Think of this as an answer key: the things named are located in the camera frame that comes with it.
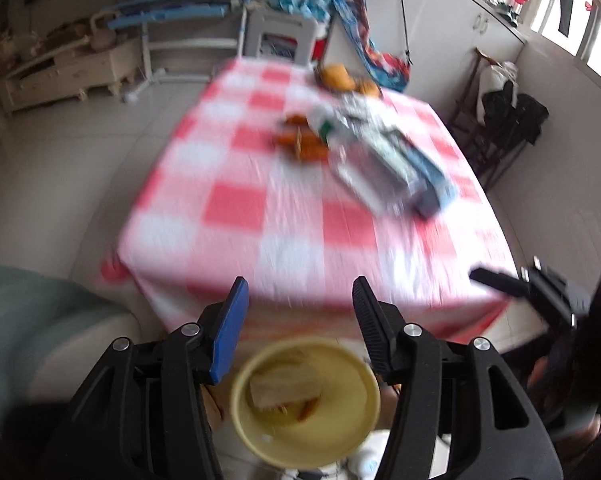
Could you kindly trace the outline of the person's right hand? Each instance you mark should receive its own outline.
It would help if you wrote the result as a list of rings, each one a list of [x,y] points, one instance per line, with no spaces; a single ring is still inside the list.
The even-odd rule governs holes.
[[[566,361],[543,356],[525,381],[529,398],[554,442],[595,436],[600,431],[597,404],[582,400],[576,374]]]

